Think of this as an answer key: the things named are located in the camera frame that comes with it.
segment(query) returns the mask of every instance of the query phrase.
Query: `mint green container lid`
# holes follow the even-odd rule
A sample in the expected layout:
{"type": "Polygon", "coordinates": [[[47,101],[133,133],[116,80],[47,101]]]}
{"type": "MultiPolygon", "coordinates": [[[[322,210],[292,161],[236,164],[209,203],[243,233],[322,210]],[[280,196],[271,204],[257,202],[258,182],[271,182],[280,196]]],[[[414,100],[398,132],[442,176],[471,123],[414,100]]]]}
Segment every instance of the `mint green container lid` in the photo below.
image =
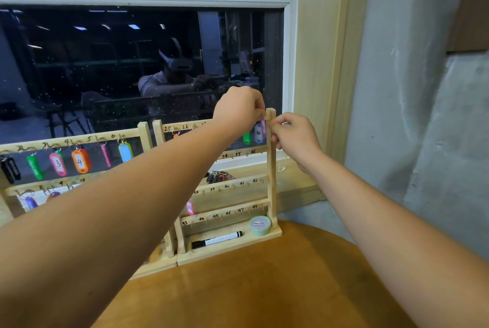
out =
{"type": "Polygon", "coordinates": [[[267,235],[271,225],[272,221],[266,216],[255,216],[249,221],[251,232],[258,237],[267,235]]]}

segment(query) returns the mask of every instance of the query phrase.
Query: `orange key tag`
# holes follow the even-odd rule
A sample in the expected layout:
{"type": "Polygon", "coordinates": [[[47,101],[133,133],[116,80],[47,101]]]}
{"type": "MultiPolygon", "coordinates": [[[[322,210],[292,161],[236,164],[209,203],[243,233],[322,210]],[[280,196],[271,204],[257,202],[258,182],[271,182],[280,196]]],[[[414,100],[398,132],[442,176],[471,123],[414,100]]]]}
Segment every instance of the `orange key tag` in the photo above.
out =
{"type": "Polygon", "coordinates": [[[77,149],[71,152],[71,158],[73,158],[75,168],[79,173],[86,174],[91,170],[90,157],[85,149],[77,149]]]}

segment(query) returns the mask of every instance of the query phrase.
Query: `vr headset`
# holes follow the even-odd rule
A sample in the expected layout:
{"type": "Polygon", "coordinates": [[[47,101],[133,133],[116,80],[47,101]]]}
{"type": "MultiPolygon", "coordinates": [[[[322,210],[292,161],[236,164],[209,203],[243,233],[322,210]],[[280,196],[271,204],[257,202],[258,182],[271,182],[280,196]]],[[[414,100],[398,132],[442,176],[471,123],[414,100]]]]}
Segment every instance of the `vr headset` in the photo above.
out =
{"type": "Polygon", "coordinates": [[[183,71],[183,72],[191,71],[192,68],[194,67],[194,62],[192,61],[192,59],[187,59],[183,56],[182,48],[181,48],[178,40],[174,37],[172,37],[172,40],[175,43],[176,48],[179,51],[179,57],[178,58],[168,58],[165,54],[163,54],[163,52],[161,50],[158,50],[160,56],[167,63],[168,68],[171,69],[172,71],[183,71]]]}

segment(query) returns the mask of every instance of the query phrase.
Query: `window glass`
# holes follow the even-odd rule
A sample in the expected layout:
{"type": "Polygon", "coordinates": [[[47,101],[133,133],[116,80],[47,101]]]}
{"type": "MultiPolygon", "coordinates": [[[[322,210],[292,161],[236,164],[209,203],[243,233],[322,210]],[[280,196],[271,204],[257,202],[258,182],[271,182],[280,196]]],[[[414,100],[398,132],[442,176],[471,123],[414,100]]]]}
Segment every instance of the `window glass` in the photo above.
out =
{"type": "MultiPolygon", "coordinates": [[[[211,118],[233,85],[281,113],[282,69],[282,9],[0,7],[0,144],[211,118]]],[[[229,149],[264,144],[250,136],[229,149]]],[[[92,171],[107,170],[100,146],[84,148],[92,171]]],[[[121,163],[117,142],[107,150],[121,163]]],[[[45,179],[57,177],[50,153],[37,154],[45,179]]],[[[70,149],[62,154],[77,175],[70,149]]],[[[13,156],[20,182],[36,181],[28,155],[13,156]]]]}

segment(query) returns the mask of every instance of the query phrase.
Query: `wooden table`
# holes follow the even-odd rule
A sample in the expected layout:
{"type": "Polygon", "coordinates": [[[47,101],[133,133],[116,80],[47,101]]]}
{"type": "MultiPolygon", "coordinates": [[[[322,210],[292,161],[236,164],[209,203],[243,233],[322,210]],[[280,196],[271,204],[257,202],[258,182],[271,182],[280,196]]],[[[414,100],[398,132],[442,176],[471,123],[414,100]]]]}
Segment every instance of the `wooden table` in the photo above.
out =
{"type": "Polygon", "coordinates": [[[355,245],[280,227],[279,238],[128,282],[94,327],[415,327],[355,245]]]}

